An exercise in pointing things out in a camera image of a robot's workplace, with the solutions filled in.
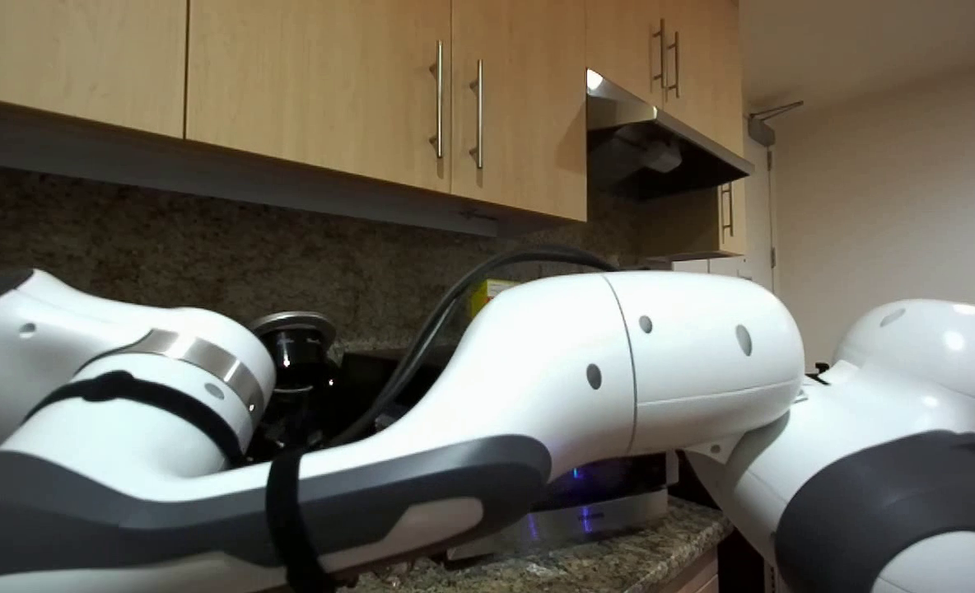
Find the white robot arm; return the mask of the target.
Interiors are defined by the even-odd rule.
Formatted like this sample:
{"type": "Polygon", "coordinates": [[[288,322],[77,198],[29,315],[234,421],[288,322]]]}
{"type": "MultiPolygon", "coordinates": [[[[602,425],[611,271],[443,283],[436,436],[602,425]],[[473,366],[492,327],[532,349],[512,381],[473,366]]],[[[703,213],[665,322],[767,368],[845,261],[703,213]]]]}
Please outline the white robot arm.
{"type": "Polygon", "coordinates": [[[0,593],[323,590],[680,452],[792,593],[975,593],[975,305],[867,314],[823,376],[738,276],[506,291],[391,425],[261,460],[268,346],[207,310],[0,285],[0,593]]]}

